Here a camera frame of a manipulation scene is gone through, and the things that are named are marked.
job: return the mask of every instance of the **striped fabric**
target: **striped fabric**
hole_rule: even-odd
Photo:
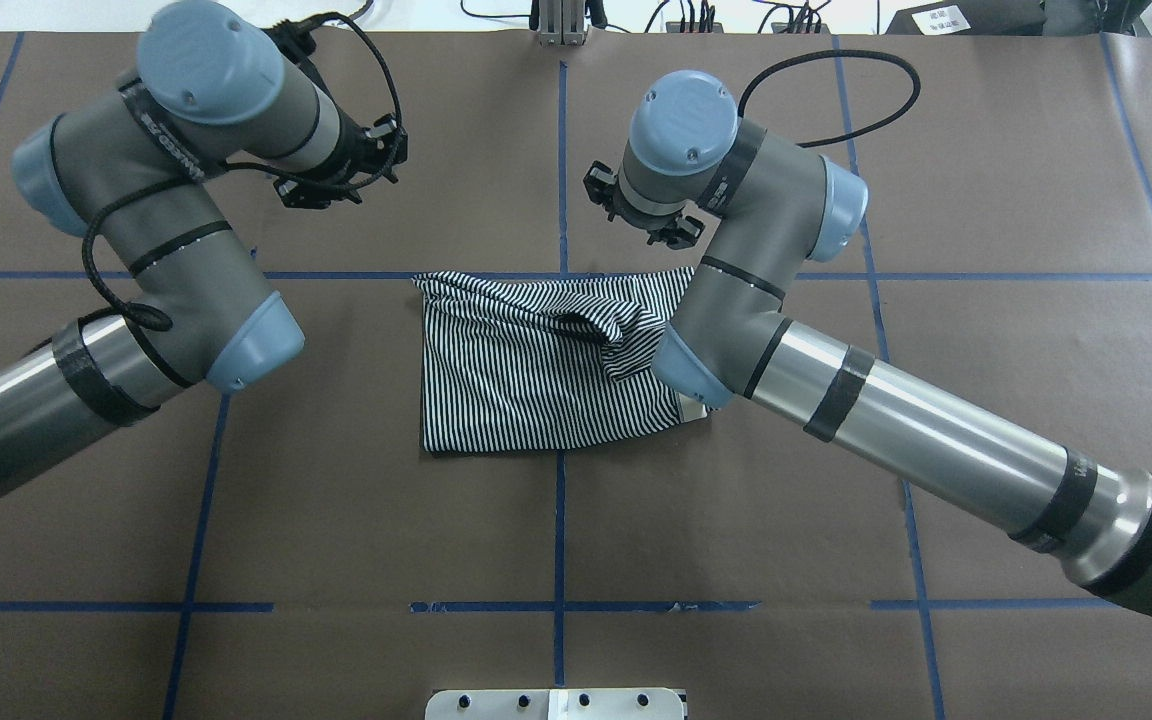
[[[650,372],[691,273],[524,283],[416,275],[425,450],[559,450],[700,418],[704,407]]]

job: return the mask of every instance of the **silver arm segment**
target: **silver arm segment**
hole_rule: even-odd
[[[585,187],[646,232],[677,223],[684,200],[721,219],[653,361],[664,382],[710,406],[750,397],[1152,615],[1151,473],[1097,464],[781,314],[801,264],[856,232],[859,179],[736,118],[717,78],[680,70],[641,103],[620,172],[596,162]]]
[[[137,302],[166,313],[168,329],[119,314],[70,323],[0,373],[0,497],[200,379],[236,392],[300,353],[291,311],[202,182],[245,150],[338,185],[358,167],[361,132],[259,28],[210,0],[180,0],[157,13],[118,90],[22,143],[20,191],[79,237],[114,200],[192,183],[101,227],[142,289]]]

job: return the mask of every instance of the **black cable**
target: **black cable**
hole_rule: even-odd
[[[643,28],[643,32],[652,32],[652,23],[655,22],[657,15],[660,14],[660,10],[664,10],[664,7],[668,5],[669,1],[670,0],[660,0],[657,9],[652,10],[652,17],[647,18],[647,26]]]
[[[484,20],[513,20],[513,18],[531,18],[531,15],[483,15],[479,13],[470,13],[465,8],[465,0],[461,0],[461,12],[471,18],[484,18]]]
[[[105,278],[100,276],[100,270],[96,268],[96,236],[100,233],[100,227],[105,223],[105,219],[116,213],[116,211],[127,209],[127,206],[131,205],[134,202],[145,200],[146,197],[151,195],[157,195],[165,190],[172,190],[173,187],[181,187],[191,183],[192,181],[189,181],[187,177],[166,179],[164,182],[156,182],[151,185],[143,187],[136,192],[130,192],[123,197],[119,197],[118,200],[111,202],[109,205],[96,211],[96,214],[92,215],[91,222],[88,223],[88,232],[83,234],[83,273],[88,274],[88,281],[92,283],[96,291],[100,293],[100,296],[105,298],[105,302],[108,302],[111,309],[113,309],[115,313],[122,314],[129,323],[141,325],[142,328],[157,332],[169,331],[172,329],[172,318],[169,318],[162,310],[157,309],[157,306],[143,305],[139,302],[123,302],[123,300],[109,289],[108,285],[105,283]]]
[[[349,13],[349,18],[357,20],[364,17],[364,15],[367,14],[367,10],[371,9],[372,5],[376,5],[376,0],[367,0],[365,3],[362,5],[362,8],[358,8],[357,10]]]
[[[1124,35],[1128,24],[1128,9],[1132,6],[1132,0],[1123,0],[1123,14],[1119,15],[1119,35]]]
[[[892,55],[892,53],[879,53],[877,50],[820,50],[818,53],[808,53],[805,55],[798,55],[797,58],[790,58],[788,60],[781,60],[780,63],[772,65],[770,68],[756,74],[755,78],[749,81],[749,85],[745,86],[745,92],[741,92],[740,103],[736,105],[736,114],[741,118],[745,116],[745,105],[749,104],[751,94],[755,94],[755,90],[764,82],[764,79],[772,77],[773,74],[780,73],[783,69],[793,68],[795,65],[810,63],[813,60],[828,60],[832,58],[864,58],[867,60],[879,60],[884,63],[895,65],[897,68],[905,70],[910,79],[910,94],[909,100],[905,100],[904,105],[900,106],[895,113],[887,115],[877,123],[865,126],[858,131],[847,132],[846,135],[840,135],[838,137],[828,137],[826,141],[812,141],[812,142],[801,142],[801,147],[819,147],[821,145],[832,145],[835,142],[851,141],[855,137],[861,137],[865,132],[873,132],[876,129],[890,126],[896,122],[901,115],[908,113],[910,108],[914,107],[914,103],[918,100],[919,93],[923,91],[923,81],[918,77],[918,70],[914,69],[914,65],[909,65],[908,60],[900,58],[897,55]]]
[[[113,306],[100,306],[100,309],[92,310],[91,313],[83,314],[82,318],[74,320],[74,323],[78,325],[78,329],[82,329],[83,325],[86,325],[92,320],[109,318],[111,314],[118,314],[118,310],[113,309]],[[35,353],[41,350],[44,347],[47,347],[50,344],[51,344],[51,338],[47,338],[47,340],[40,341],[36,346],[29,348],[29,350],[26,350],[24,355],[22,355],[22,357],[28,357],[29,355],[33,355]]]
[[[767,26],[767,20],[772,18],[772,14],[780,9],[787,9],[790,13],[790,21],[794,20],[794,6],[786,3],[763,3],[760,0],[755,0],[757,3],[771,5],[772,9],[767,14],[763,15],[763,22],[758,23],[758,32],[763,32],[763,29]]]
[[[385,86],[388,86],[389,89],[389,98],[391,100],[394,101],[394,124],[396,124],[397,127],[394,128],[394,135],[399,135],[400,132],[402,132],[403,109],[402,105],[399,104],[397,100],[397,88],[394,88],[393,73],[389,73],[389,65],[385,63],[385,58],[384,55],[380,54],[380,50],[376,46],[376,43],[371,41],[371,38],[367,37],[367,33],[362,32],[362,28],[357,26],[357,24],[355,24],[353,20],[344,17],[344,15],[340,13],[321,13],[317,15],[311,15],[311,17],[306,20],[310,20],[310,22],[314,22],[320,25],[325,22],[328,22],[328,20],[340,20],[340,22],[347,24],[349,29],[351,29],[355,32],[355,35],[362,38],[364,44],[367,45],[367,50],[371,50],[372,56],[376,56],[376,63],[380,66],[380,74],[385,76]],[[285,179],[285,181],[301,183],[305,187],[316,188],[316,190],[325,190],[333,192],[350,192],[355,190],[361,190],[361,188],[367,187],[369,184],[379,181],[379,179],[385,177],[385,174],[388,174],[393,169],[394,160],[397,159],[397,147],[399,143],[396,138],[396,142],[389,143],[389,153],[385,156],[385,161],[380,164],[380,168],[376,169],[376,173],[370,174],[370,176],[366,176],[365,179],[362,179],[358,182],[343,183],[343,184],[314,181],[314,179],[298,176],[298,174],[296,173],[289,173],[287,170],[275,168],[273,167],[273,165],[266,165],[264,162],[220,162],[220,167],[225,168],[226,170],[260,170],[262,173],[268,173],[271,174],[271,176],[274,176],[276,179]]]
[[[302,177],[296,173],[289,173],[264,162],[221,161],[221,168],[225,168],[226,170],[260,170],[262,173],[268,173],[274,177],[287,179],[287,181],[297,182],[306,187],[314,187],[319,188],[319,190],[334,192],[351,192],[359,190],[361,188],[367,187],[369,184],[379,181],[379,179],[385,177],[385,174],[393,169],[394,160],[397,159],[399,145],[401,145],[401,143],[397,142],[397,136],[403,131],[403,109],[402,104],[397,100],[397,88],[394,86],[393,73],[389,73],[389,65],[385,63],[385,58],[380,54],[380,50],[376,46],[376,43],[371,41],[367,33],[362,32],[362,28],[359,28],[357,23],[353,22],[353,18],[347,17],[347,15],[342,15],[336,12],[320,13],[302,20],[302,22],[312,29],[323,26],[324,23],[328,23],[331,20],[336,20],[338,22],[346,24],[362,39],[362,41],[364,41],[367,50],[371,50],[372,56],[376,56],[376,63],[380,66],[380,74],[385,77],[385,86],[389,89],[389,98],[394,101],[394,126],[396,127],[394,128],[394,135],[396,135],[396,137],[394,137],[394,141],[389,143],[389,153],[385,156],[385,161],[381,162],[380,168],[376,170],[376,173],[372,173],[371,176],[363,179],[361,182],[346,184],[314,181],[313,179]],[[83,234],[83,273],[86,273],[88,281],[91,282],[97,293],[100,293],[103,300],[108,302],[111,309],[113,309],[115,313],[122,314],[129,323],[136,323],[137,325],[141,325],[141,327],[151,331],[166,332],[172,329],[172,318],[162,310],[157,309],[157,306],[143,305],[139,302],[123,302],[113,290],[109,289],[108,285],[105,283],[104,278],[100,278],[99,270],[96,268],[96,236],[97,234],[100,234],[100,228],[101,225],[105,223],[105,219],[116,213],[116,211],[131,205],[134,202],[146,199],[146,197],[151,195],[172,190],[174,187],[181,187],[184,184],[191,184],[191,181],[184,177],[168,179],[168,181],[157,182],[151,185],[143,187],[136,192],[130,192],[123,197],[119,197],[118,200],[111,202],[109,205],[96,211],[96,214],[92,215],[91,222],[88,223],[88,232]]]
[[[795,35],[806,24],[808,15],[812,13],[812,3],[804,0],[803,8],[799,9],[799,14],[795,15],[791,28],[794,28]]]

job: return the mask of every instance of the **white paper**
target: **white paper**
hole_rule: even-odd
[[[948,35],[972,29],[968,24],[968,18],[963,17],[963,10],[956,5],[946,5],[945,8],[915,13],[910,17],[914,18],[915,23],[918,23],[918,29],[923,31],[923,35]]]

